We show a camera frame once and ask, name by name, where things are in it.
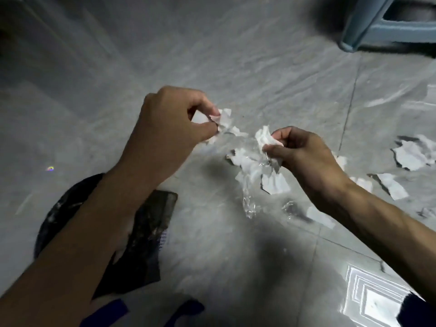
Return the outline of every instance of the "tile floor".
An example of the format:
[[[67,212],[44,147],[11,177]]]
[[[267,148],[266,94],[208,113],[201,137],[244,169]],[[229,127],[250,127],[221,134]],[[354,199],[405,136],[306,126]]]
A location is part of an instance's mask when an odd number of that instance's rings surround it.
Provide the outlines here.
[[[50,207],[117,161],[142,99],[164,84],[204,90],[251,135],[264,124],[317,132],[349,159],[350,175],[398,175],[411,194],[398,205],[413,217],[434,207],[434,170],[399,169],[389,150],[399,135],[436,140],[436,111],[401,107],[425,96],[429,80],[419,77],[431,59],[342,52],[322,13],[327,2],[2,0],[1,14],[19,33],[0,58],[0,293],[31,262]],[[405,96],[366,107],[408,86]],[[347,304],[350,275],[399,293],[407,285],[382,273],[379,257],[341,225],[286,215],[289,199],[309,205],[289,173],[292,196],[258,193],[269,213],[247,219],[237,170],[223,160],[240,144],[225,136],[197,147],[162,185],[179,194],[160,256],[162,283],[207,308],[189,325],[373,326],[356,313],[365,303]],[[124,297],[132,313],[120,326],[144,325],[146,292]]]

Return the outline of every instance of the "right hand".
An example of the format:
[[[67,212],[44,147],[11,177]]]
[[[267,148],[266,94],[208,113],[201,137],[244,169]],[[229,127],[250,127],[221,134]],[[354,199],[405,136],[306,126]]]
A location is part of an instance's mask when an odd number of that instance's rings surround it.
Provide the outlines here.
[[[282,165],[296,177],[317,209],[331,215],[335,201],[354,183],[321,137],[293,126],[276,130],[272,137],[284,146],[266,145],[264,152],[283,159]]]

